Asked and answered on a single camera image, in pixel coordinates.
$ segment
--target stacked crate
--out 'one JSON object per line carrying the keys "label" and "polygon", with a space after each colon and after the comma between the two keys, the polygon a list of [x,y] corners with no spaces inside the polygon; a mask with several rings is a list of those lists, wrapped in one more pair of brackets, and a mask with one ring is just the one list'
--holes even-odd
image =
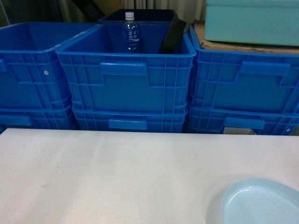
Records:
{"label": "stacked crate", "polygon": [[106,21],[56,50],[80,128],[182,132],[195,55],[188,36],[174,54],[158,54],[170,22],[138,22],[141,53],[128,54],[122,24]]}
{"label": "stacked crate", "polygon": [[0,132],[78,128],[55,49],[94,26],[27,22],[0,28]]}
{"label": "stacked crate", "polygon": [[203,49],[193,26],[189,37],[197,52],[188,95],[189,133],[223,133],[226,127],[292,133],[299,124],[298,54]]}

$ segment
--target cardboard box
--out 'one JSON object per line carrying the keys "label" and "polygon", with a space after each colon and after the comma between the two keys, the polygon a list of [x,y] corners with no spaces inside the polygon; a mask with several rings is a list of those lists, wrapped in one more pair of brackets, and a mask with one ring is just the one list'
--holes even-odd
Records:
{"label": "cardboard box", "polygon": [[119,0],[93,0],[93,2],[99,7],[104,15],[109,15],[112,12],[123,8],[123,5]]}
{"label": "cardboard box", "polygon": [[206,50],[227,50],[275,54],[299,54],[298,47],[207,41],[204,38],[205,23],[201,21],[194,21],[194,31],[196,33],[200,47]]}

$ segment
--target plastic water bottle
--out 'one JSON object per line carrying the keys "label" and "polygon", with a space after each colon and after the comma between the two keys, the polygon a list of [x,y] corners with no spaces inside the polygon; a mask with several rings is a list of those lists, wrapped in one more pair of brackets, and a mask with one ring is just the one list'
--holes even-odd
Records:
{"label": "plastic water bottle", "polygon": [[126,12],[126,21],[122,25],[122,38],[127,53],[140,53],[139,27],[134,22],[133,12]]}

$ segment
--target bottle label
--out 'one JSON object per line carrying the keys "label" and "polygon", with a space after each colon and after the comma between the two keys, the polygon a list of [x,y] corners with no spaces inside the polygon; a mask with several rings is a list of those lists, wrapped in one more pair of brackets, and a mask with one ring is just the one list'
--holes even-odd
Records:
{"label": "bottle label", "polygon": [[137,47],[139,45],[139,29],[135,27],[133,29],[123,29],[124,45],[126,47]]}

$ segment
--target bottle cap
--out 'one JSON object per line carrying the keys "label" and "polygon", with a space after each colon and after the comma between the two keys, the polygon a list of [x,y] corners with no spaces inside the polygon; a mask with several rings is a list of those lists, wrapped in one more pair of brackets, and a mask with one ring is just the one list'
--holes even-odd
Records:
{"label": "bottle cap", "polygon": [[126,20],[134,20],[134,13],[126,12]]}

